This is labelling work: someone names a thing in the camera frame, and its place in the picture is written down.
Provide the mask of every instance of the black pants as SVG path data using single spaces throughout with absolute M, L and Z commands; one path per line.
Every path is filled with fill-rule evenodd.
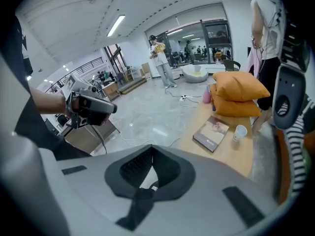
M 270 92 L 270 97 L 258 99 L 257 101 L 259 107 L 262 110 L 268 110 L 269 107 L 272 107 L 272 100 L 274 97 L 276 77 L 279 65 L 280 61 L 278 57 L 265 59 L 261 63 L 258 79 Z

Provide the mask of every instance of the paper cup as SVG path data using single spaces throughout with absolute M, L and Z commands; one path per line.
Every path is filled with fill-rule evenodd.
M 247 134 L 247 129 L 243 125 L 237 125 L 234 132 L 233 140 L 238 142 L 244 136 L 246 136 L 246 134 Z

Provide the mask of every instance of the book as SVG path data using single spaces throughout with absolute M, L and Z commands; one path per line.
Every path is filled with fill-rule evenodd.
M 219 146 L 228 131 L 228 124 L 214 116 L 205 122 L 205 124 L 193 135 L 193 138 L 201 143 L 211 152 Z

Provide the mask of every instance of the white shirt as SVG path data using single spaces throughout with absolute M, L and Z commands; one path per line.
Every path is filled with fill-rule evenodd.
M 187 45 L 187 48 L 188 48 L 190 54 L 193 54 L 193 49 L 195 48 L 195 46 L 192 45 L 192 44 L 188 44 L 188 45 Z
M 252 0 L 252 8 L 254 2 L 257 3 L 264 21 L 261 41 L 262 59 L 275 58 L 280 51 L 279 41 L 281 42 L 284 36 L 286 21 L 284 5 L 281 0 Z M 281 17 L 277 15 L 279 8 L 282 10 Z
M 152 45 L 149 48 L 149 55 L 150 56 L 152 55 L 152 52 L 155 50 L 156 46 L 158 46 L 158 45 Z M 154 60 L 154 62 L 156 64 L 156 66 L 163 65 L 163 64 L 168 64 L 168 61 L 167 61 L 167 58 L 165 56 L 164 51 L 157 53 L 157 57 L 153 58 L 153 60 Z

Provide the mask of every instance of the wooden platform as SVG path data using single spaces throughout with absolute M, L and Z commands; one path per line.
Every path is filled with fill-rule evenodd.
M 136 89 L 137 87 L 141 86 L 142 84 L 146 83 L 147 80 L 145 78 L 141 78 L 137 81 L 133 81 L 132 83 L 123 86 L 122 88 L 119 88 L 119 91 L 121 94 L 128 94 L 132 90 Z

